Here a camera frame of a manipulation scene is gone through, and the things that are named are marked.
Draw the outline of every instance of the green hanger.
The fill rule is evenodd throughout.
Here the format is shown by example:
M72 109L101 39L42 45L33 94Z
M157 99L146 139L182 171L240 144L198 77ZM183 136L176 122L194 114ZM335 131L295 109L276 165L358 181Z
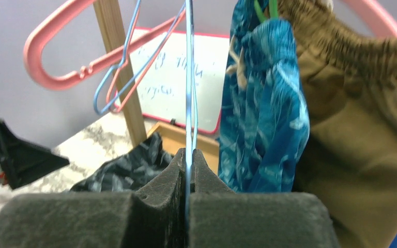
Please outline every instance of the green hanger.
M261 6L259 5L258 0L255 0L254 2L254 8L256 12L256 16L258 17L259 21L261 23L265 22L267 20L266 16L263 13L263 10L261 9ZM270 14L270 18L278 18L278 0L269 0L268 1L268 11Z

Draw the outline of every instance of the black plastic bag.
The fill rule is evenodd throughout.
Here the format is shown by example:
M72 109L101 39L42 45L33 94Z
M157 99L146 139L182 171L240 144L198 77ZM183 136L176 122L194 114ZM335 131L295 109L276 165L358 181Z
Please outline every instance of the black plastic bag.
M162 149L159 133L152 134L129 153L105 162L70 192L136 191L160 174L173 156Z

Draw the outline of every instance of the wooden post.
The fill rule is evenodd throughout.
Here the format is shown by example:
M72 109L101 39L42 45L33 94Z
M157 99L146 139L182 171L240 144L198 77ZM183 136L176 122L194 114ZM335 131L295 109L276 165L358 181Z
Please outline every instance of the wooden post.
M123 26L123 19L119 9L118 0L98 0L94 2L95 14L97 15L106 52L110 52L122 45L126 40L126 32ZM133 77L133 69L129 58L128 65L122 69L116 80L116 88L122 89L124 85ZM126 90L119 98L124 100L129 91ZM133 146L147 138L142 116L141 104L139 103L138 93L135 91L123 108L127 128Z

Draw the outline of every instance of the whiteboard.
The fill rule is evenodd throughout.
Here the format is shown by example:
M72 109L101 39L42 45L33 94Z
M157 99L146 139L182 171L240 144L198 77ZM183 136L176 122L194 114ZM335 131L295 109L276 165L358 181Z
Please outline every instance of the whiteboard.
M146 32L136 29L133 39ZM130 54L134 73L145 65L164 37L165 33ZM228 38L194 37L198 130L203 133L218 129L228 47ZM186 61L186 35L173 33L137 88L146 117L185 124Z

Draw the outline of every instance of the brown fabric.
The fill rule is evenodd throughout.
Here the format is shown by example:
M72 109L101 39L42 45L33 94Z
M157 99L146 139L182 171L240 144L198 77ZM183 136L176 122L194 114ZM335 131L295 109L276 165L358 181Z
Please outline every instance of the brown fabric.
M343 248L397 233L397 39L359 36L312 0L279 1L298 43L311 134L295 188L330 211Z

